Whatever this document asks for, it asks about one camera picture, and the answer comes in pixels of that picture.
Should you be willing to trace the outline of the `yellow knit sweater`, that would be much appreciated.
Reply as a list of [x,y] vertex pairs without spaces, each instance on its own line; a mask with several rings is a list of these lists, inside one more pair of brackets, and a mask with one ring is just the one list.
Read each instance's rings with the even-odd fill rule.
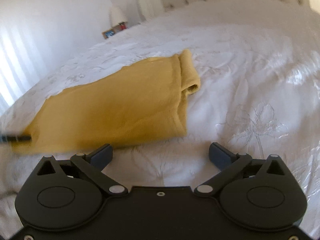
[[200,88],[191,51],[150,57],[48,98],[24,130],[20,154],[126,147],[187,134],[188,96]]

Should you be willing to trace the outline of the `white window curtain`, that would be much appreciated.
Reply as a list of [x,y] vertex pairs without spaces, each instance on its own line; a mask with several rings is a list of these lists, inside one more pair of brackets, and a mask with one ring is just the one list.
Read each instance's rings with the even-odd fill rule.
[[43,31],[1,23],[1,113],[52,70],[52,51]]

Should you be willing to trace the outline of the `white table lamp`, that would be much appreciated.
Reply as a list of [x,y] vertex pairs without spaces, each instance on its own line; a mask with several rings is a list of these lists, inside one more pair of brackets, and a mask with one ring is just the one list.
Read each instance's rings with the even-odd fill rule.
[[115,27],[120,25],[121,23],[127,22],[127,17],[123,13],[123,11],[118,6],[112,6],[110,8],[110,20],[111,20],[111,27]]

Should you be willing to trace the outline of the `wooden picture frame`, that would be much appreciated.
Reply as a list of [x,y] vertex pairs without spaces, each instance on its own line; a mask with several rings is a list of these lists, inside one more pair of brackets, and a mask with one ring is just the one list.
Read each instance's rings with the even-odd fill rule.
[[108,38],[112,37],[115,34],[116,34],[116,31],[114,29],[109,29],[109,30],[106,30],[106,31],[102,32],[102,35],[103,35],[104,39],[108,39]]

